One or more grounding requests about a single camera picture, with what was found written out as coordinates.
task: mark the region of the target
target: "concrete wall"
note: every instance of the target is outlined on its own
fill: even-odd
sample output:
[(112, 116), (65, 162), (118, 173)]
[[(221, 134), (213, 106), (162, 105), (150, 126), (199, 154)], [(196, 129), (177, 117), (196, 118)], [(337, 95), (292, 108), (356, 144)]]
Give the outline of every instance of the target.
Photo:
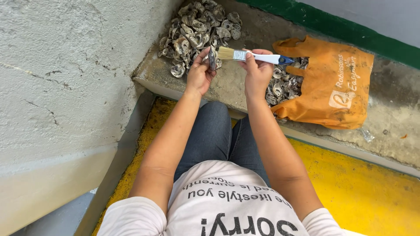
[(0, 0), (0, 236), (102, 181), (180, 0)]
[(418, 0), (297, 0), (420, 48)]

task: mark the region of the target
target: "white brush handle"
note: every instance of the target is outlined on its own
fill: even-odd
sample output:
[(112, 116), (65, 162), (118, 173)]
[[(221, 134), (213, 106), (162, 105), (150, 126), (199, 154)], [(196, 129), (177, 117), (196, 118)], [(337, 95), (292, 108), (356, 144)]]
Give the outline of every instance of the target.
[(255, 54), (253, 53), (254, 58), (256, 60), (265, 61), (268, 63), (272, 63), (278, 65), (278, 60), (280, 59), (280, 55), (262, 55), (262, 54)]

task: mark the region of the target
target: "jeans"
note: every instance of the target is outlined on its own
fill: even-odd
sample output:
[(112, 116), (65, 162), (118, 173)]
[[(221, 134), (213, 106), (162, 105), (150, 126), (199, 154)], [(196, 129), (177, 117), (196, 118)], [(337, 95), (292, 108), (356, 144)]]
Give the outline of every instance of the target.
[(228, 109), (221, 102), (209, 102), (199, 109), (173, 181), (206, 160), (231, 161), (253, 170), (270, 187), (248, 116), (232, 129)]

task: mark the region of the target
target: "yellow floor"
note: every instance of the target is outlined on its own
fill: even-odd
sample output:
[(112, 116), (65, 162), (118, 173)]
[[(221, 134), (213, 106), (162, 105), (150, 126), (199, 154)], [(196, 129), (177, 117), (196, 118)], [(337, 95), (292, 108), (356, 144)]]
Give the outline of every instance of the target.
[[(175, 104), (164, 98), (156, 99), (138, 139), (137, 153), (107, 208), (128, 196), (144, 151)], [(417, 178), (296, 140), (289, 141), (303, 159), (322, 203), (342, 228), (368, 236), (420, 235), (420, 181)], [(97, 234), (105, 210), (93, 236)]]

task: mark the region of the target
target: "orange bag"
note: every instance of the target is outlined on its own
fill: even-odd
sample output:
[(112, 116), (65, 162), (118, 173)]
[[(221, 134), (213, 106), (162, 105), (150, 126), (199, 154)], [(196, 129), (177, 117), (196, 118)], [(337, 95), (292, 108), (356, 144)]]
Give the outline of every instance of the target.
[(309, 57), (305, 70), (286, 68), (288, 73), (303, 76), (302, 95), (272, 107), (273, 113), (327, 128), (362, 127), (367, 116), (372, 54), (309, 36), (303, 41), (298, 38), (277, 41), (273, 48), (287, 57)]

